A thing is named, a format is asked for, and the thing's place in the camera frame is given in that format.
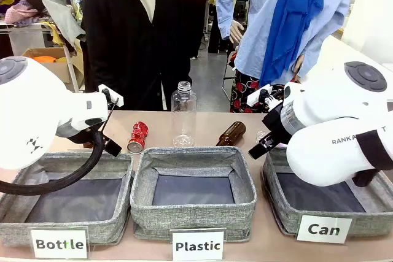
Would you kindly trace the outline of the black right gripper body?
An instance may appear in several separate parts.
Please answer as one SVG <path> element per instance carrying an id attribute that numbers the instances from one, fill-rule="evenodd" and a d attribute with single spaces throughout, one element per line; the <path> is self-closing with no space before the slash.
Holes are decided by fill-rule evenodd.
<path id="1" fill-rule="evenodd" d="M 278 104 L 270 110 L 263 118 L 263 124 L 270 132 L 262 138 L 262 145 L 269 152 L 279 144 L 288 144 L 292 135 L 283 127 L 281 122 L 281 111 L 283 104 Z"/>

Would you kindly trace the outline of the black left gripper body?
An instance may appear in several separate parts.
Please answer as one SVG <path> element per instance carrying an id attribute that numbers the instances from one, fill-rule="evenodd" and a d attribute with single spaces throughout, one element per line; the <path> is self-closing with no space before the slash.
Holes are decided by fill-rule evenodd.
<path id="1" fill-rule="evenodd" d="M 85 144 L 90 143 L 94 147 L 104 148 L 105 140 L 104 134 L 100 130 L 83 130 L 73 136 L 73 143 Z"/>

